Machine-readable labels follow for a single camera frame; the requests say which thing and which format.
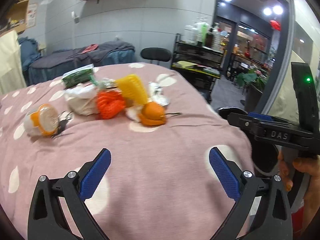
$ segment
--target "plastic bottle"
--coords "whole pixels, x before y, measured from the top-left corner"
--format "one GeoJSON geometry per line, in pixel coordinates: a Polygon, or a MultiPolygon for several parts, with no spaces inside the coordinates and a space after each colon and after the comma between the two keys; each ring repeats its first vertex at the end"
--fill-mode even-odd
{"type": "Polygon", "coordinates": [[[210,28],[210,30],[207,33],[207,37],[205,38],[205,46],[208,48],[212,47],[212,42],[213,42],[213,28],[210,28]]]}
{"type": "Polygon", "coordinates": [[[192,26],[191,25],[186,25],[184,27],[184,35],[183,35],[183,40],[186,43],[191,43],[191,34],[192,34],[192,26]]]}
{"type": "Polygon", "coordinates": [[[193,27],[192,27],[192,32],[191,32],[191,43],[196,44],[198,39],[198,28],[197,28],[197,22],[193,21],[193,27]]]}
{"type": "Polygon", "coordinates": [[[202,25],[203,25],[203,18],[201,17],[200,20],[197,22],[198,33],[202,33],[202,25]]]}
{"type": "Polygon", "coordinates": [[[202,23],[202,42],[205,43],[207,33],[209,31],[210,25],[208,24],[208,18],[205,17],[202,23]]]}
{"type": "Polygon", "coordinates": [[[219,23],[214,23],[215,27],[213,28],[213,46],[214,51],[220,52],[220,32],[219,32],[219,23]]]}

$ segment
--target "pink bedsheet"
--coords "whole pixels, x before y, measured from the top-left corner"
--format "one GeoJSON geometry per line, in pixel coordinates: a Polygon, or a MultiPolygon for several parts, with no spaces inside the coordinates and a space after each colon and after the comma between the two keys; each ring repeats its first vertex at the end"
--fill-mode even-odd
{"type": "MultiPolygon", "coordinates": [[[[124,114],[107,121],[74,114],[61,135],[34,139],[22,125],[28,110],[49,102],[61,113],[70,112],[60,78],[1,96],[0,202],[9,219],[27,239],[38,178],[43,174],[61,178],[107,148],[111,166],[85,203],[111,240],[210,239],[234,201],[210,167],[209,150],[220,145],[227,159],[252,170],[246,136],[217,116],[175,71],[137,63],[96,70],[97,78],[136,73],[145,86],[160,82],[171,100],[167,111],[183,115],[168,118],[166,125],[145,128],[124,114]]],[[[71,228],[79,234],[74,225],[71,228]]]]}

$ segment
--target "hand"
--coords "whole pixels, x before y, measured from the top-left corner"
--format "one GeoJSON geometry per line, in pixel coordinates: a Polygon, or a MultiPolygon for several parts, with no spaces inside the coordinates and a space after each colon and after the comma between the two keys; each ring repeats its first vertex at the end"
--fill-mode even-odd
{"type": "MultiPolygon", "coordinates": [[[[278,155],[280,177],[287,191],[290,191],[293,186],[289,176],[289,169],[284,161],[283,154],[278,155]]],[[[312,158],[296,158],[292,165],[297,171],[306,172],[311,175],[309,188],[304,196],[304,212],[302,221],[302,231],[304,231],[320,207],[320,156],[317,159],[312,158]]]]}

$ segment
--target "green packet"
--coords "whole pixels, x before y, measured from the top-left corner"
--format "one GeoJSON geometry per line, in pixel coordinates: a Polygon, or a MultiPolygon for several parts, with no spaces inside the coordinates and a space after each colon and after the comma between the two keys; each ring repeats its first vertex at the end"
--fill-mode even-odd
{"type": "Polygon", "coordinates": [[[62,76],[62,81],[66,88],[71,88],[79,83],[90,81],[90,75],[93,75],[93,64],[69,71],[62,76]]]}

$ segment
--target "white wall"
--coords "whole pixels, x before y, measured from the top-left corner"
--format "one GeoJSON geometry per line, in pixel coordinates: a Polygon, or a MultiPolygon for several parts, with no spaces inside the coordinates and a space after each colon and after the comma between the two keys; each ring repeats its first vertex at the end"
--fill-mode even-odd
{"type": "Polygon", "coordinates": [[[72,48],[71,12],[80,16],[76,25],[76,47],[121,38],[136,47],[172,51],[176,33],[183,33],[197,17],[212,22],[216,0],[54,0],[48,5],[45,24],[47,50],[72,48]]]}
{"type": "Polygon", "coordinates": [[[36,26],[26,29],[19,37],[29,37],[38,41],[39,44],[46,44],[45,41],[45,21],[47,14],[47,4],[50,0],[30,0],[29,4],[37,3],[36,26]]]}

